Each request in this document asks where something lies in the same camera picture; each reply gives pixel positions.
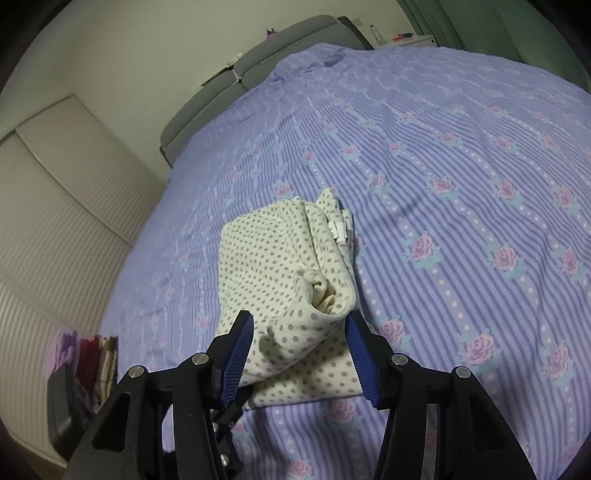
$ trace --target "bed frame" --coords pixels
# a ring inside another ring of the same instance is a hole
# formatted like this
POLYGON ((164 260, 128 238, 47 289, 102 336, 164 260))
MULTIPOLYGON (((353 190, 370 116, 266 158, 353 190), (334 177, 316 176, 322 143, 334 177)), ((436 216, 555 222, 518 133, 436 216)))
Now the bed frame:
POLYGON ((259 85, 281 59, 317 43, 373 50, 347 17, 318 15, 296 23, 259 43, 230 68, 206 82, 179 110, 160 135, 160 152, 172 167, 190 138, 259 85))

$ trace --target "white cloth with gray dots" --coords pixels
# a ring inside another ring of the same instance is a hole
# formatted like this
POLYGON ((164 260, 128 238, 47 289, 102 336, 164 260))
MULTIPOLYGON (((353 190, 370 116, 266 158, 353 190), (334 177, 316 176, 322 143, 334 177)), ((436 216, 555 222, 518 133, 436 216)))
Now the white cloth with gray dots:
POLYGON ((250 407, 361 393, 345 341, 345 317, 359 308, 353 220, 331 189, 318 200, 279 200, 227 223, 219 250, 227 333, 249 310, 255 333, 241 385, 250 407))

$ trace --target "rose pattern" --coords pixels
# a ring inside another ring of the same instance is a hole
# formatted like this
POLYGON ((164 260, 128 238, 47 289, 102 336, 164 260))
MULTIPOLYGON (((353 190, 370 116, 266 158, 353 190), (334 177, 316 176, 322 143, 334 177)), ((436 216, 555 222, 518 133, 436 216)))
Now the rose pattern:
POLYGON ((569 369, 571 363, 569 348, 566 345, 556 347, 548 357, 546 357, 546 372, 551 380, 557 380, 562 377, 569 369))
POLYGON ((422 234, 417 241, 410 247, 410 258, 415 262, 422 260, 423 258, 430 257, 433 255, 433 249, 435 248, 435 242, 431 235, 427 233, 422 234))
POLYGON ((405 145, 400 140, 388 143, 388 150, 393 155, 400 155, 405 150, 405 145))
POLYGON ((201 315, 197 319, 197 328, 199 330, 205 330, 209 326, 209 317, 207 315, 201 315))
POLYGON ((496 192, 503 200, 515 198, 515 195, 517 195, 515 187, 509 180, 501 180, 496 185, 496 192))
POLYGON ((515 253, 513 247, 504 245, 495 252, 495 264, 499 270, 508 272, 513 270, 519 261, 519 257, 515 253))
POLYGON ((507 115, 507 112, 505 111, 504 108, 501 108, 500 106, 491 106, 489 108, 489 112, 492 113, 493 115, 496 115, 498 117, 502 117, 507 115))
POLYGON ((389 319, 379 328, 379 334, 383 336, 390 345, 400 345, 404 337, 404 324, 399 319, 389 319))
POLYGON ((302 162, 313 162, 316 160, 316 154, 314 152, 306 152, 301 157, 302 162))
POLYGON ((408 124, 408 123, 412 122, 416 117, 417 116, 414 113, 406 112, 406 113, 402 113, 399 116, 399 119, 403 124, 408 124))
POLYGON ((300 478, 306 478, 311 474, 312 466, 308 460, 296 460, 291 462, 287 469, 288 478, 295 478, 297 480, 300 478))
POLYGON ((454 145, 458 142, 458 140, 460 140, 460 137, 458 137, 454 132, 445 132, 439 135, 439 140, 445 145, 454 145))
POLYGON ((328 403, 326 418, 335 423, 351 423, 357 414, 357 405, 349 398, 337 398, 328 403))
POLYGON ((544 135, 541 140, 542 140, 542 145, 544 146, 544 148, 547 148, 548 150, 552 150, 553 152, 555 152, 559 149, 558 143, 556 143, 554 141, 554 138, 552 138, 551 136, 544 135))
POLYGON ((369 182, 369 189, 376 190, 380 187, 383 187, 384 185, 386 185, 386 175, 380 172, 369 182))
POLYGON ((571 208, 574 206, 574 195, 568 187, 560 187, 556 192, 556 202, 562 208, 571 208))
POLYGON ((495 350, 495 339, 490 333, 482 332, 466 345, 464 361, 466 365, 479 365, 490 360, 495 350))
POLYGON ((562 271, 567 275, 574 275, 579 270, 579 259, 572 248, 567 249, 560 256, 562 271))
POLYGON ((291 193, 291 185, 289 183, 279 183, 275 185, 275 197, 278 199, 286 198, 291 193))
POLYGON ((515 142, 507 137, 499 137, 496 139, 495 143, 497 147, 502 148, 503 150, 512 151, 515 148, 515 142))
POLYGON ((433 193, 441 195, 442 193, 449 193, 453 191, 453 183, 450 179, 442 177, 431 181, 431 190, 433 193))
POLYGON ((357 155, 359 155, 359 149, 357 148, 356 145, 347 145, 343 149, 343 156, 345 158, 351 158, 351 157, 355 157, 357 155))

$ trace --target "purple item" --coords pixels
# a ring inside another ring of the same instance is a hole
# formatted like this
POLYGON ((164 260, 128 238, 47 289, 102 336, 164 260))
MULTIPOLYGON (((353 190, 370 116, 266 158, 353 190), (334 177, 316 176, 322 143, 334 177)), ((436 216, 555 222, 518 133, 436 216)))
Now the purple item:
MULTIPOLYGON (((556 480, 591 431, 591 97, 497 57, 319 44, 281 60, 175 162, 101 326, 119 376, 207 349, 225 223, 327 186, 353 214, 366 318, 427 368, 469 367, 556 480)), ((387 414, 362 397, 247 411, 239 478, 372 478, 387 414)))

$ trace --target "bedside table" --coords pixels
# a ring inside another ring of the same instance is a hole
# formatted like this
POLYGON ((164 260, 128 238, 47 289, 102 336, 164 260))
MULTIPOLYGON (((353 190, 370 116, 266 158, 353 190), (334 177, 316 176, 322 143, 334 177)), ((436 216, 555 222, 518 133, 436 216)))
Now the bedside table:
POLYGON ((438 45, 435 38, 433 38, 433 35, 413 35, 410 38, 404 38, 398 41, 390 40, 384 45, 379 45, 376 48, 389 47, 438 47, 438 45))

